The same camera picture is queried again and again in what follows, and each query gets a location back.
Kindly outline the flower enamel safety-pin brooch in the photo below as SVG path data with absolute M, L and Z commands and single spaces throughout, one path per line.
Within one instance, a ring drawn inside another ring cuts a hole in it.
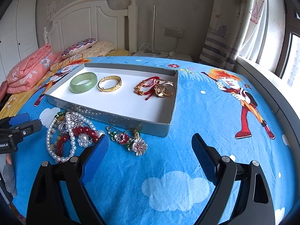
M 140 137 L 138 130 L 120 131 L 115 127 L 107 126 L 106 131 L 111 140 L 124 146 L 128 151 L 133 151 L 136 156 L 144 155 L 147 143 Z

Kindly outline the grey cardboard jewelry tray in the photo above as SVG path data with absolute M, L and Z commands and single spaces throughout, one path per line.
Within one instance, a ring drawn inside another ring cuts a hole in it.
M 76 76 L 92 72 L 101 80 L 107 76 L 119 76 L 121 87 L 113 92 L 101 92 L 98 87 L 75 94 L 70 90 L 70 82 Z M 133 64 L 80 64 L 73 68 L 45 94 L 49 104 L 65 110 L 73 110 L 92 120 L 124 129 L 136 129 L 141 133 L 166 137 L 176 106 L 176 95 L 149 100 L 134 92 L 142 80 L 158 76 L 177 84 L 177 71 L 159 67 L 138 66 Z

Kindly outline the folded pink quilt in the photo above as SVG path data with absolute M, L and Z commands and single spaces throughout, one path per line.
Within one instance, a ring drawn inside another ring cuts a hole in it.
M 19 94 L 33 89 L 50 67 L 61 62 L 62 53 L 54 53 L 50 44 L 34 51 L 16 64 L 6 77 L 8 94 Z

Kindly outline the green jade bangle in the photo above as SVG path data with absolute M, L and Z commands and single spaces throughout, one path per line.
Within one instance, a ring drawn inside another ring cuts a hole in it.
M 95 73 L 82 73 L 71 80 L 70 91 L 74 94 L 81 94 L 94 88 L 97 82 L 98 78 Z

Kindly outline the white wardrobe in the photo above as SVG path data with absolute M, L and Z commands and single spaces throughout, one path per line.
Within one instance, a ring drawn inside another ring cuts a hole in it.
M 1 82 L 21 60 L 38 49 L 36 0 L 13 0 L 1 19 Z

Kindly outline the embroidered round pillow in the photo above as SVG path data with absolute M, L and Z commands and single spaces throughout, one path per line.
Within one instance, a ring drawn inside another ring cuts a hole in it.
M 97 43 L 97 40 L 94 38 L 88 38 L 88 39 L 79 41 L 79 42 L 73 44 L 72 46 L 68 47 L 67 49 L 65 49 L 62 52 L 61 57 L 63 59 L 67 59 L 73 55 L 78 54 L 79 52 L 82 52 L 83 50 L 86 50 L 86 49 L 92 47 L 93 45 L 95 45 L 95 43 Z

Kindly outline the blue cartoon blanket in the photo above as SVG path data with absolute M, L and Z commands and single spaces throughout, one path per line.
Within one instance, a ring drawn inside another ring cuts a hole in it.
M 142 156 L 110 141 L 107 155 L 87 191 L 108 224 L 193 224 L 206 206 L 214 185 L 207 181 L 192 150 L 191 139 L 200 134 L 207 145 L 239 163 L 257 160 L 265 174 L 279 224 L 297 197 L 296 166 L 275 115 L 259 92 L 237 76 L 257 103 L 266 121 L 263 127 L 241 99 L 220 90 L 207 74 L 211 67 L 186 61 L 150 57 L 94 57 L 90 63 L 128 64 L 178 72 L 174 116 L 165 138 L 142 135 L 147 151 Z M 40 119 L 40 132 L 26 137 L 13 155 L 17 196 L 13 204 L 25 215 L 29 194 L 46 150 L 46 131 L 58 108 L 39 90 L 19 113 Z

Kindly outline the gold bangle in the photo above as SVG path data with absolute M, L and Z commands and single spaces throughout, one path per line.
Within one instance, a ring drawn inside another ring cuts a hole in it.
M 121 88 L 121 86 L 122 79 L 116 75 L 104 77 L 98 82 L 98 90 L 101 92 L 114 92 Z

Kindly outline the beige fluffy pillow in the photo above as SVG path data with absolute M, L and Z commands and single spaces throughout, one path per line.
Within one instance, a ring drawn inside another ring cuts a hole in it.
M 109 52 L 115 49 L 115 45 L 107 42 L 107 41 L 98 41 L 93 46 L 86 50 L 82 50 L 81 52 L 68 57 L 62 62 L 57 62 L 53 64 L 49 71 L 57 72 L 58 70 L 68 66 L 68 65 L 76 65 L 76 64 L 87 64 L 91 62 L 90 57 L 102 57 L 106 56 Z

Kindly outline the white wooden headboard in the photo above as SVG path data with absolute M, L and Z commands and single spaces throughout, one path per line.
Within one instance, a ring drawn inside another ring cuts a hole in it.
M 137 51 L 137 0 L 130 0 L 127 9 L 112 10 L 109 0 L 76 0 L 61 8 L 50 19 L 50 31 L 44 27 L 44 43 L 54 52 L 88 39 L 109 41 L 116 49 Z

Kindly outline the gold openwork ball ornament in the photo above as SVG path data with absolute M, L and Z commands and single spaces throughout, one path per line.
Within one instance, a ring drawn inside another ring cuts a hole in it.
M 176 92 L 174 83 L 168 80 L 160 79 L 156 81 L 154 93 L 161 98 L 173 96 Z

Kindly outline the slim white floor lamp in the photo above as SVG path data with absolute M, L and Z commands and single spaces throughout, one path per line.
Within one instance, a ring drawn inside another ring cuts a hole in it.
M 153 22 L 152 22 L 152 31 L 151 31 L 151 43 L 144 43 L 145 49 L 142 50 L 142 54 L 146 56 L 159 56 L 161 55 L 160 51 L 155 50 L 155 29 L 156 29 L 156 5 L 153 5 Z

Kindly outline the white bedside table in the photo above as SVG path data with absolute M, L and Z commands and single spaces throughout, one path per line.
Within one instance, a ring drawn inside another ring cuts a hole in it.
M 157 58 L 164 58 L 164 59 L 175 59 L 175 60 L 183 60 L 187 62 L 193 62 L 193 59 L 190 55 L 187 54 L 180 54 L 175 52 L 160 52 L 157 53 L 143 53 L 142 51 L 136 52 L 133 56 L 138 57 L 157 57 Z

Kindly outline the striped printed curtain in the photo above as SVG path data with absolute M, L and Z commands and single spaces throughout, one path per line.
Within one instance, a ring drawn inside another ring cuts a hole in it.
M 258 27 L 266 0 L 214 0 L 199 62 L 232 70 Z

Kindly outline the dark framed window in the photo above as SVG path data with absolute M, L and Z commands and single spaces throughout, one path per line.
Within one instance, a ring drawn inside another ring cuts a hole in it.
M 284 0 L 285 29 L 275 74 L 290 87 L 299 86 L 299 0 Z

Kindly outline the wall power socket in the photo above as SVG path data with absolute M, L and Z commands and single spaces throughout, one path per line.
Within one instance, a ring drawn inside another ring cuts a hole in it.
M 185 30 L 183 29 L 170 28 L 170 27 L 165 27 L 164 29 L 164 36 L 166 37 L 183 39 L 184 35 L 185 35 Z

